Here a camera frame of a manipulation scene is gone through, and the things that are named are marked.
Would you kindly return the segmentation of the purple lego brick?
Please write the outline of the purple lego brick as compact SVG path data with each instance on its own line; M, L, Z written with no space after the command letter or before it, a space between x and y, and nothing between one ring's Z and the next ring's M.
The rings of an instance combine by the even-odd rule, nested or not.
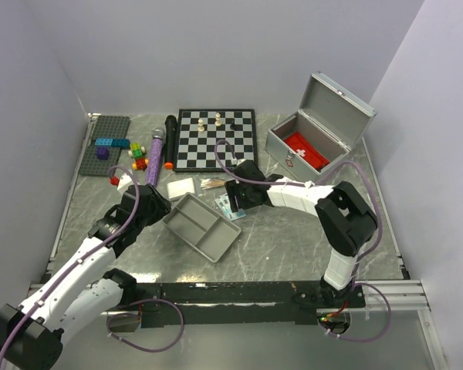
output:
M96 157L98 160L108 160L110 151L105 146L98 146L96 148Z

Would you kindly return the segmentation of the blue lego brick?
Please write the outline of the blue lego brick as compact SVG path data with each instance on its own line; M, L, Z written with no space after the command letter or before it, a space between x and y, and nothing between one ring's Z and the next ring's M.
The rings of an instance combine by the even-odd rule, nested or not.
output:
M130 141L128 139L97 138L94 145L127 149L130 147Z

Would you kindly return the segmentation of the grey plastic tray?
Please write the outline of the grey plastic tray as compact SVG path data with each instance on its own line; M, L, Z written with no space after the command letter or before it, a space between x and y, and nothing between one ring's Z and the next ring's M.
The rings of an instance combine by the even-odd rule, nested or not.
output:
M242 229L186 193L162 220L164 226L212 263L220 261Z

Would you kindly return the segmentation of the light blue mask packet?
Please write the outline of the light blue mask packet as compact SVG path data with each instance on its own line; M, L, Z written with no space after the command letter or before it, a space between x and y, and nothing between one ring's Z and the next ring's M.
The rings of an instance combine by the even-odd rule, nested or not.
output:
M244 210L232 211L228 196L226 194L221 195L215 199L215 203L218 205L221 212L230 221L235 221L246 216Z

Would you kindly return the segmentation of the white gauze pad packet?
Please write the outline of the white gauze pad packet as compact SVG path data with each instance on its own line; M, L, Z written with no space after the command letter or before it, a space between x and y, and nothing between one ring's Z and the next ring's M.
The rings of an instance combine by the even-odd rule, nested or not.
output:
M167 184L167 197L169 201L180 200L187 193L197 193L196 183L192 177L175 180Z

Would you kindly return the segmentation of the red first aid pouch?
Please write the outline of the red first aid pouch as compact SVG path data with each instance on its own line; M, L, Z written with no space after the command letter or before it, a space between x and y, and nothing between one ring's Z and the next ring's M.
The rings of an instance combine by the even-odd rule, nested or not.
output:
M309 144L300 132L294 132L288 136L285 143L316 170L322 170L330 163L327 158Z

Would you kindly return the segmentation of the lower grey lego baseplate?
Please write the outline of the lower grey lego baseplate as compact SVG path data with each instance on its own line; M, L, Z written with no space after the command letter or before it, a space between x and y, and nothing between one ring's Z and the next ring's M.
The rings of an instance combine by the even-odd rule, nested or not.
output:
M89 145L83 154L78 174L88 177L106 177L109 168L119 162L120 148L108 148L109 157L107 160L99 160L96 156L96 146Z

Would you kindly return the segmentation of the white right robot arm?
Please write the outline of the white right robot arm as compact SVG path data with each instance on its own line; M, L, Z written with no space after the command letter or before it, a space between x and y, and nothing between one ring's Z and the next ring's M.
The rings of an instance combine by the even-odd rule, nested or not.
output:
M321 297L330 307L348 298L361 259L361 250L377 232L380 215L353 184L337 185L300 182L282 175L265 177L251 160L241 160L226 173L225 184L231 210L266 205L302 211L319 219L331 246L330 261L321 279Z

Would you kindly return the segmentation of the grey lego baseplate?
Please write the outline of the grey lego baseplate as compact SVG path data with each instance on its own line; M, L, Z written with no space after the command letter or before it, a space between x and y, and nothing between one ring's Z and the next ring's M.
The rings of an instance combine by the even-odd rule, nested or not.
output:
M93 127L91 139L125 139L129 125L129 116L98 116Z
M119 162L120 148L108 148L109 157L107 160L99 160L96 156L96 146L89 145L83 154L78 174L88 177L106 177L109 168Z

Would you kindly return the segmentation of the purple glitter microphone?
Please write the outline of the purple glitter microphone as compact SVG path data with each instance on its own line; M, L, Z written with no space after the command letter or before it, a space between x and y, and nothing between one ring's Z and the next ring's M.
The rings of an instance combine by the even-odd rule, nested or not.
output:
M146 184L155 187L157 178L161 168L161 154L165 140L165 130L162 127L157 127L151 132L152 140L150 144L150 158L148 172L146 175Z

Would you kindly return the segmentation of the colourful lego car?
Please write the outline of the colourful lego car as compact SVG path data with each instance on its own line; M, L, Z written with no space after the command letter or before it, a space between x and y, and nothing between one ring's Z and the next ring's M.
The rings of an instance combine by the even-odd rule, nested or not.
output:
M149 164L146 158L146 150L139 143L131 143L128 150L128 155L133 159L132 167L134 170L146 170Z

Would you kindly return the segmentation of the bag of cotton swabs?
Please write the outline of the bag of cotton swabs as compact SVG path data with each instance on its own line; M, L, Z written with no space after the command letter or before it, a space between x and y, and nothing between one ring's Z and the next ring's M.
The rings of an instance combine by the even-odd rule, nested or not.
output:
M200 182L200 188L202 190L210 190L210 189L215 189L219 187L223 187L226 183L225 179L222 178L207 178L207 179L202 179Z

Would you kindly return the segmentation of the upper grey lego baseplate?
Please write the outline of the upper grey lego baseplate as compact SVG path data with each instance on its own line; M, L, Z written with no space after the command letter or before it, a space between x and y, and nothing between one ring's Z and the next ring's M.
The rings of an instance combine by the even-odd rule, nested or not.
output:
M125 139L129 125L129 116L98 116L93 127L91 139Z

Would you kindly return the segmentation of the black white chessboard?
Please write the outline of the black white chessboard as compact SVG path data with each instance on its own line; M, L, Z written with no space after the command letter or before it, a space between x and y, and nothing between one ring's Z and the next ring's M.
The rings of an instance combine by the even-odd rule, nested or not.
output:
M221 114L220 126L215 125L216 113ZM205 124L202 133L199 119ZM173 170L178 173L217 173L221 164L231 169L239 160L258 162L253 109L180 109L176 139Z

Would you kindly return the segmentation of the grey metal case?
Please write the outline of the grey metal case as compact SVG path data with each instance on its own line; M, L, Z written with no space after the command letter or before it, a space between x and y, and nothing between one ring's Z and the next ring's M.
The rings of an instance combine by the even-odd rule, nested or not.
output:
M297 180L317 180L345 160L358 144L377 111L327 75L309 77L299 108L269 129L265 150ZM311 167L285 139L300 132L330 162Z

